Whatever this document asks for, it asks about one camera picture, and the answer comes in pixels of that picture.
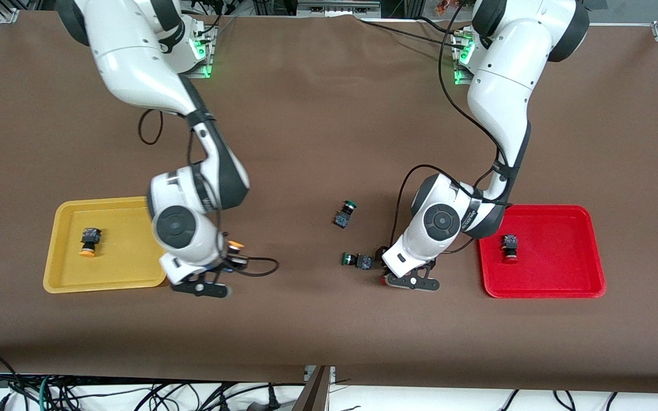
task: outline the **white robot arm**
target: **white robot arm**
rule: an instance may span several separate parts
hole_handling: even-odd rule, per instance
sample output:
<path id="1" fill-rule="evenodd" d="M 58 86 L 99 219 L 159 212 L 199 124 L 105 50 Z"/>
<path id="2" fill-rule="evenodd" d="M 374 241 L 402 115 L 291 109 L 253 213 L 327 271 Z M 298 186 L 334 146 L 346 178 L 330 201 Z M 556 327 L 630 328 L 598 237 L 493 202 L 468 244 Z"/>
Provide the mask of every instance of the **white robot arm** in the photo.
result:
<path id="1" fill-rule="evenodd" d="M 588 11 L 575 0 L 479 0 L 472 42 L 459 62 L 473 73 L 472 114 L 499 144 L 488 189 L 452 182 L 442 174 L 424 180 L 405 232 L 382 255 L 396 277 L 425 265 L 459 232 L 474 239 L 501 225 L 532 127 L 527 104 L 545 63 L 569 57 L 588 29 Z"/>
<path id="2" fill-rule="evenodd" d="M 224 239 L 205 214 L 238 206 L 249 182 L 198 91 L 178 74 L 206 57 L 204 23 L 181 15 L 178 0 L 59 0 L 57 10 L 71 36 L 91 47 L 115 97 L 179 115 L 198 137 L 207 158 L 154 177 L 147 199 L 173 284 L 216 267 Z"/>

